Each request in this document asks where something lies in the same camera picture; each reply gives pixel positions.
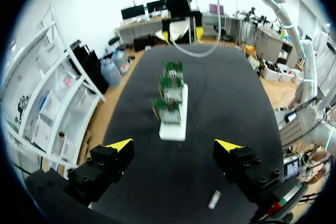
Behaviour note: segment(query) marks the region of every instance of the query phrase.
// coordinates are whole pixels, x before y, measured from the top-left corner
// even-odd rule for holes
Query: bottle
[[[124,51],[115,51],[112,55],[112,60],[117,66],[121,75],[130,71],[130,64]]]
[[[121,75],[116,64],[111,59],[102,59],[100,67],[101,75],[111,87],[116,87],[121,82]]]
[[[285,36],[285,30],[284,30],[284,29],[282,29],[282,30],[281,30],[281,34],[280,34],[280,39],[283,39],[283,38],[284,38],[284,36]]]

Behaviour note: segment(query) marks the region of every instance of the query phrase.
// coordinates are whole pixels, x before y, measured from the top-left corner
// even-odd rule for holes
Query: cable
[[[257,222],[255,222],[255,224],[262,224],[262,223],[274,223],[274,224],[288,224],[288,222],[285,222],[283,220],[259,220]]]
[[[15,164],[14,162],[12,162],[13,163],[13,165],[16,167],[16,168],[18,168],[19,170],[21,170],[21,172],[24,172],[24,173],[26,173],[26,174],[28,174],[28,175],[30,175],[31,173],[30,172],[28,172],[28,171],[26,171],[26,170],[24,170],[21,166],[18,166],[17,164]]]
[[[282,99],[285,97],[285,94],[286,94],[286,93],[288,93],[288,92],[293,92],[294,90],[296,90],[296,88],[293,89],[293,90],[287,90],[285,93],[283,93],[283,95],[282,95],[282,97],[281,97],[281,99],[280,99],[279,101],[277,101],[277,102],[273,102],[273,103],[271,103],[271,105],[281,102]]]
[[[333,122],[334,121],[334,109],[332,108],[332,106],[330,104],[328,104],[327,107],[331,111],[330,119],[331,119],[331,122]]]
[[[318,193],[314,193],[314,194],[303,195],[303,197],[304,197],[304,198],[309,198],[309,197],[311,197],[311,196],[315,196],[315,195],[319,195],[319,194],[320,194],[320,192],[318,192]]]
[[[303,205],[305,205],[305,204],[311,204],[312,205],[312,202],[306,202],[306,203],[303,203],[303,204],[297,204],[297,206],[299,206],[299,207],[301,207],[301,206],[303,206]]]
[[[186,55],[190,55],[190,56],[193,56],[193,57],[205,57],[205,56],[208,56],[209,54],[211,54],[218,46],[219,44],[219,41],[221,39],[221,32],[222,32],[222,23],[221,23],[221,20],[220,20],[220,4],[219,4],[219,0],[217,0],[217,17],[218,17],[218,34],[217,34],[217,40],[216,40],[216,44],[208,51],[208,52],[204,52],[204,53],[201,53],[201,54],[196,54],[194,52],[189,52],[185,49],[183,49],[182,47],[180,47],[174,40],[173,40],[173,37],[172,37],[172,34],[170,35],[171,37],[171,41],[173,43],[173,45],[178,49],[180,50],[181,52],[185,53]]]
[[[317,126],[320,125],[320,123],[322,122],[323,120],[319,121],[314,127],[312,127],[309,131],[307,131],[304,135],[300,136],[300,137],[297,137],[296,139],[294,139],[293,141],[291,141],[291,143],[294,143],[296,142],[297,140],[300,140],[301,138],[307,136],[310,132],[312,132]]]

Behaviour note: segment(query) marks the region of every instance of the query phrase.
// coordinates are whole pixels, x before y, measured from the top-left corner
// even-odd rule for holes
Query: white foam block
[[[181,123],[180,125],[164,124],[161,122],[159,136],[162,140],[184,141],[187,128],[187,109],[188,109],[188,85],[183,84],[183,103],[179,104]]]

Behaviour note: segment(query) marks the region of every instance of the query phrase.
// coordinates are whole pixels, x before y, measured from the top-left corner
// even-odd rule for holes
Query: wooden floor
[[[200,44],[212,45],[214,42],[215,40],[213,38],[205,38]],[[234,43],[226,42],[225,44],[221,43],[220,46],[235,47],[236,45]],[[105,94],[106,102],[100,102],[98,104],[88,126],[88,129],[91,131],[92,134],[92,139],[89,143],[89,149],[97,146],[98,144],[102,144],[106,129],[111,120],[113,110],[116,107],[118,98],[123,88],[125,87],[130,75],[132,75],[132,71],[136,67],[143,54],[144,50],[139,52],[134,52],[130,50],[127,51],[128,56],[135,56],[135,61],[131,64],[130,72],[123,76],[121,84],[116,88],[109,88],[107,90]],[[287,106],[289,102],[294,98],[295,89],[297,86],[293,82],[274,82],[265,80],[262,77],[260,78],[260,81],[265,88],[265,91],[273,108]],[[320,191],[321,186],[322,182],[310,186],[308,193],[316,193]],[[295,220],[298,219],[309,206],[310,204],[296,206],[292,211],[295,215]]]

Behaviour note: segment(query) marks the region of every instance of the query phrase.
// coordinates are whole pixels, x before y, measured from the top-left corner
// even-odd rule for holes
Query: workbench
[[[183,46],[206,52],[210,46]],[[186,140],[163,141],[150,99],[163,62],[183,62],[188,84]],[[112,184],[93,210],[121,223],[249,223],[257,210],[237,185],[229,184],[212,158],[214,140],[250,145],[283,174],[277,122],[264,88],[236,48],[217,47],[207,57],[185,55],[173,46],[144,53],[118,100],[104,145],[134,139],[135,156],[117,184]],[[222,195],[208,208],[214,191]]]

